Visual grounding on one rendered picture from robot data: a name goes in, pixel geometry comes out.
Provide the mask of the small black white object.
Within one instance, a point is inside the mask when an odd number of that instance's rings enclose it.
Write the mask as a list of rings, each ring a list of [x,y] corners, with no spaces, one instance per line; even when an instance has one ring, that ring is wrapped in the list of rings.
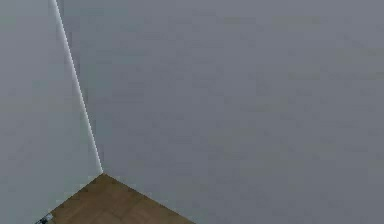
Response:
[[[35,224],[49,224],[52,219],[53,219],[53,215],[47,214],[46,216],[38,220]]]

